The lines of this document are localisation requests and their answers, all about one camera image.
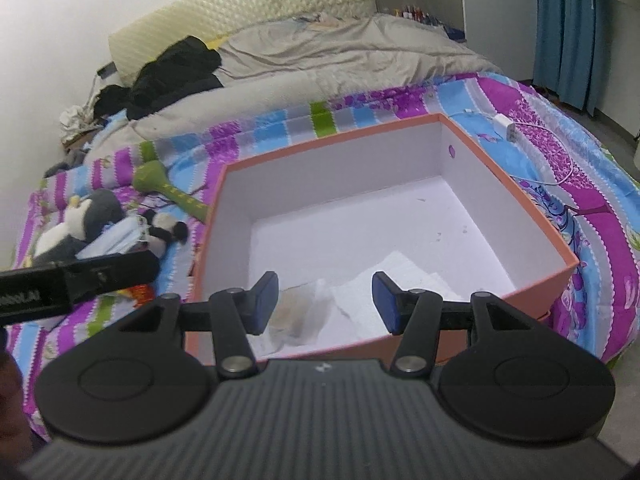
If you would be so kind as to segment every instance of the paper towel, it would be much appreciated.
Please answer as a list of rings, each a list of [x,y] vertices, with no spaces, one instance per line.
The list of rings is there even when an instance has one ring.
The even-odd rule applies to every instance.
[[[323,329],[340,323],[354,333],[325,280],[316,280],[281,290],[267,328],[259,336],[248,336],[249,344],[258,359],[309,352],[331,346],[331,337],[319,336]]]
[[[379,270],[404,290],[423,288],[445,300],[462,300],[438,274],[395,251],[343,285],[317,280],[281,291],[267,329],[248,336],[256,358],[321,352],[388,335],[371,297],[371,278]]]
[[[379,270],[386,272],[402,290],[423,288],[437,292],[445,300],[462,301],[438,274],[425,272],[404,254],[394,251],[350,282],[332,287],[335,303],[353,323],[358,340],[388,335],[371,297],[371,277]]]

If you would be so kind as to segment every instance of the white charging cable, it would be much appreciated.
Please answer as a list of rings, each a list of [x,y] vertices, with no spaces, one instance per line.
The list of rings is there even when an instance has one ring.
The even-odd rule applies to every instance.
[[[480,112],[478,110],[470,110],[469,108],[465,109],[463,112],[455,112],[453,114],[449,114],[449,117],[456,117],[456,116],[460,116],[460,115],[469,115],[469,114],[476,114],[476,115],[482,115],[483,117],[486,117],[487,119],[493,121],[495,119],[495,116],[492,116],[491,114],[487,114],[485,112]],[[566,148],[566,146],[564,145],[564,142],[562,142],[562,139],[560,139],[560,137],[558,137],[556,135],[555,132],[553,132],[552,130],[550,130],[549,128],[547,128],[546,126],[541,126],[540,124],[533,124],[533,123],[524,123],[522,121],[514,121],[511,118],[508,118],[509,120],[511,120],[513,122],[513,124],[516,124],[518,126],[531,126],[533,128],[539,128],[540,130],[545,130],[546,132],[549,132],[551,135],[553,135],[556,140],[560,143],[560,146],[562,146],[562,149],[565,150],[566,154],[569,156],[569,160],[571,161],[571,167],[569,168],[569,172],[562,177],[562,179],[558,180],[557,182],[541,182],[539,180],[533,180],[532,178],[526,178],[524,176],[517,176],[517,175],[512,175],[510,174],[509,176],[511,178],[514,179],[519,179],[519,180],[526,180],[527,182],[532,182],[533,184],[540,184],[542,186],[561,186],[562,184],[564,184],[567,180],[569,180],[571,178],[571,176],[574,174],[574,160],[572,159],[569,150]]]

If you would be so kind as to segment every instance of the green dumbbell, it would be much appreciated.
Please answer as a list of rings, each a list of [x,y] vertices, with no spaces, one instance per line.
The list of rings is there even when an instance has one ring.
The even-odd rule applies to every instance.
[[[207,221],[207,205],[180,191],[169,182],[166,168],[159,160],[152,160],[137,168],[133,174],[132,185],[140,193],[158,192],[203,224]]]

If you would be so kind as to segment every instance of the colorful bedsheet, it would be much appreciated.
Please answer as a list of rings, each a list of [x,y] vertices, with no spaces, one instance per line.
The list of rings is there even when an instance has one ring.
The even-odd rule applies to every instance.
[[[509,174],[517,175],[531,199],[558,228],[580,259],[567,289],[552,307],[553,328],[604,361],[638,334],[640,304],[640,189],[598,141],[531,88],[503,76],[466,74],[416,86],[357,94],[331,102],[278,110],[231,121],[204,133],[144,142],[43,181],[31,195],[15,267],[28,258],[34,241],[63,219],[67,200],[92,189],[113,189],[124,207],[164,206],[188,223],[186,244],[173,244],[163,262],[156,292],[190,294],[189,276],[204,226],[175,205],[144,198],[131,187],[134,168],[158,158],[171,181],[209,203],[223,165],[316,137],[434,112],[452,116]],[[522,146],[497,135],[482,114],[503,113],[521,123]],[[536,127],[545,126],[556,136]],[[571,160],[575,166],[571,173]],[[539,182],[563,181],[560,186]],[[518,250],[518,241],[513,241]],[[126,298],[103,296],[83,303],[47,333],[34,323],[10,330],[9,350],[25,377],[25,410],[33,428],[46,434],[33,397],[34,379],[57,355],[97,333],[132,309]]]

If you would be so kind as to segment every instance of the quilted headboard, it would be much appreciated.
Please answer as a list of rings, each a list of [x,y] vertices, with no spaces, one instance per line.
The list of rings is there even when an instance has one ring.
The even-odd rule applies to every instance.
[[[369,16],[375,0],[178,0],[121,28],[109,37],[120,78],[131,85],[142,66],[191,35],[203,41],[249,25],[324,10],[334,16]]]

